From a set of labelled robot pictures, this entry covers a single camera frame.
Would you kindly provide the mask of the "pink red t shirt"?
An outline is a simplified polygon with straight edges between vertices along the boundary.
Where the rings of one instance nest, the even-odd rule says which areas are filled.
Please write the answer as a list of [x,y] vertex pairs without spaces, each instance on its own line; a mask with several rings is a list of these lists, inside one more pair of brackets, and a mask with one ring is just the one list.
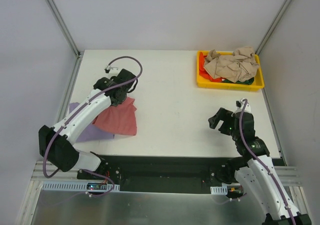
[[117,106],[102,111],[92,122],[98,129],[115,135],[135,136],[137,134],[135,99],[127,97]]

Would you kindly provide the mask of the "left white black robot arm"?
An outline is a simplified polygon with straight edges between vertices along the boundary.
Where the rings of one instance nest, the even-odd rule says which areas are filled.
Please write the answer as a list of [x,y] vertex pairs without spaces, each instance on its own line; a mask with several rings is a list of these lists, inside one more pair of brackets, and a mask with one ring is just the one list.
[[85,128],[105,109],[116,107],[127,98],[136,76],[126,69],[111,78],[102,77],[93,85],[88,96],[64,119],[52,127],[42,126],[38,132],[39,154],[60,171],[88,170],[99,180],[105,176],[102,159],[91,152],[74,148]]

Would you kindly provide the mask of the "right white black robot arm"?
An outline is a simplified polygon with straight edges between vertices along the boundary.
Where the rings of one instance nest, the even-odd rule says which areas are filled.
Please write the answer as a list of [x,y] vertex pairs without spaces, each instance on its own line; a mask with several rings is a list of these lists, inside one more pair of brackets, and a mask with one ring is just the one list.
[[235,112],[220,108],[208,119],[211,129],[231,136],[239,157],[230,158],[215,172],[215,178],[224,184],[238,182],[244,194],[255,199],[265,213],[265,225],[310,225],[308,214],[294,204],[279,176],[265,142],[256,136],[254,116],[249,105]]

